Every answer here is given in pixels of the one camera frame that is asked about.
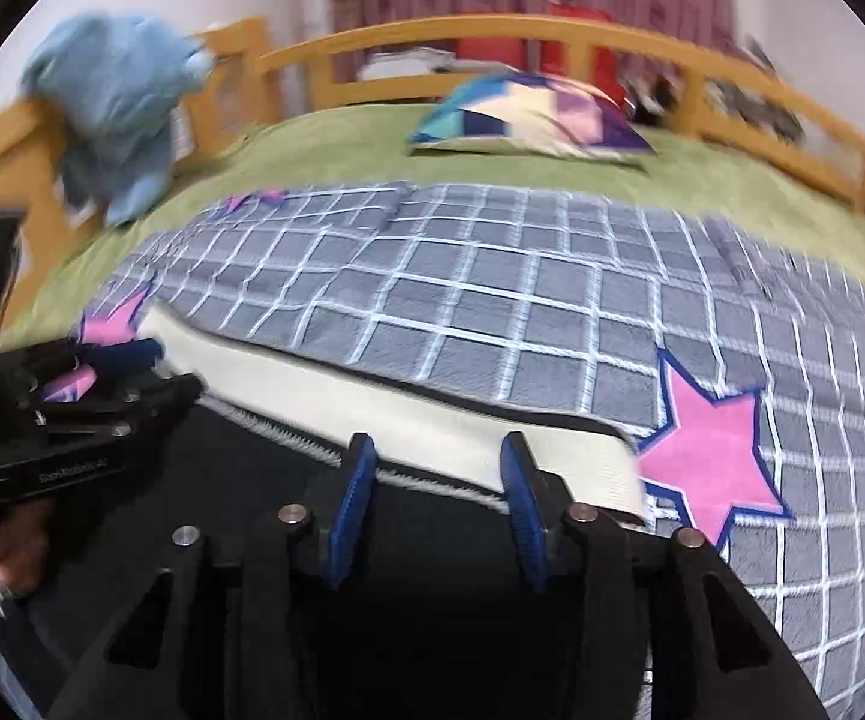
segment wooden bed frame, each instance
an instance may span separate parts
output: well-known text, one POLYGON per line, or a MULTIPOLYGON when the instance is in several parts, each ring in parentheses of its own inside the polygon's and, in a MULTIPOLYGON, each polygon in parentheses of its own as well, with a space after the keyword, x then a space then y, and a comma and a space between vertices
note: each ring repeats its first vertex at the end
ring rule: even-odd
MULTIPOLYGON (((566 70, 589 79, 594 52, 607 47, 664 60, 679 67, 681 100, 668 122, 680 135, 725 143, 767 160, 803 183, 865 215, 865 137, 832 112, 741 60, 642 29, 610 23, 548 16, 446 16, 367 26, 268 50, 266 25, 253 18, 199 37, 218 57, 205 89, 183 103, 194 150, 183 162, 209 160, 234 143, 247 125, 280 121, 279 71, 305 69, 311 110, 383 100, 440 98, 471 74, 431 74, 339 83, 334 56, 402 43, 427 43, 461 37, 513 37, 552 40, 565 45, 566 70), (821 128, 835 142, 858 153, 858 180, 837 165, 783 143, 741 119, 714 111, 706 100, 709 79, 729 81, 788 108, 821 128), (234 85, 239 120, 229 124, 218 92, 234 85)), ((42 100, 19 100, 0 113, 0 207, 26 206, 23 225, 26 267, 13 290, 5 321, 31 302, 50 271, 81 248, 100 229, 100 216, 76 226, 58 198, 56 163, 65 134, 60 117, 42 100)))

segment green bed sheet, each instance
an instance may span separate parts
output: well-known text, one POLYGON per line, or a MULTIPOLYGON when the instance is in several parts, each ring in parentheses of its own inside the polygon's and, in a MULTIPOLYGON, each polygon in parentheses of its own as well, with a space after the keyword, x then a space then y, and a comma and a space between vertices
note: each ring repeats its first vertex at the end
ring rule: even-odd
POLYGON ((252 134, 209 167, 180 175, 148 217, 99 235, 57 268, 31 308, 4 331, 2 346, 66 333, 115 264, 152 232, 182 225, 230 194, 311 183, 544 187, 605 194, 693 217, 721 214, 772 244, 834 260, 865 284, 865 220, 743 153, 647 129, 642 133, 657 153, 637 166, 538 155, 410 154, 405 138, 430 109, 421 104, 338 108, 252 134))

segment silver bolt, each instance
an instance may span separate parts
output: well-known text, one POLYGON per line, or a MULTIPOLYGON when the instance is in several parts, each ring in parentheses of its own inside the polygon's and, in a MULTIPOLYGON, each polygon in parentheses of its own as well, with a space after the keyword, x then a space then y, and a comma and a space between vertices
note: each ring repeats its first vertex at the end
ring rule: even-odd
POLYGON ((599 510, 588 503, 570 503, 567 512, 576 522, 592 522, 599 516, 599 510))
POLYGON ((199 528, 196 525, 183 525, 172 532, 172 543, 177 547, 191 547, 199 541, 199 528))
POLYGON ((284 525, 298 525, 306 517, 309 517, 309 511, 301 503, 287 503, 282 509, 279 509, 277 517, 284 525))
POLYGON ((702 531, 695 530, 695 528, 680 528, 675 532, 675 537, 679 539, 680 544, 690 549, 701 547, 706 543, 706 536, 703 536, 702 531))

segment red object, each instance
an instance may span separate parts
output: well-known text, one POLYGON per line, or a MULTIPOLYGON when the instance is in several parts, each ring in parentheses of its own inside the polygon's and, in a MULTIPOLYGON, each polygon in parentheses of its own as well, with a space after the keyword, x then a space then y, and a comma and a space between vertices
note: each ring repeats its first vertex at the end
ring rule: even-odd
MULTIPOLYGON (((569 19, 588 19, 592 22, 615 23, 611 13, 578 5, 562 5, 558 2, 547 2, 549 15, 564 16, 569 19)), ((594 87, 608 95, 613 103, 623 108, 626 103, 626 90, 621 87, 616 78, 616 55, 609 49, 593 49, 593 76, 588 79, 594 87)), ((566 52, 561 43, 544 40, 539 55, 539 69, 551 76, 565 76, 566 52)))
POLYGON ((459 38, 455 41, 455 55, 459 59, 480 59, 503 62, 525 69, 525 40, 519 38, 459 38))

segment human hand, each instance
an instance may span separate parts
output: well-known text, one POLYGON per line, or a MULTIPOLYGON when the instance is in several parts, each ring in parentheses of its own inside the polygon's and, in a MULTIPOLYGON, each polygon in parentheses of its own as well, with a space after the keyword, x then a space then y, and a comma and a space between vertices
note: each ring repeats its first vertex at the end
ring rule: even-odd
POLYGON ((0 522, 0 587, 15 596, 30 594, 42 579, 49 552, 46 523, 52 500, 18 504, 0 522))

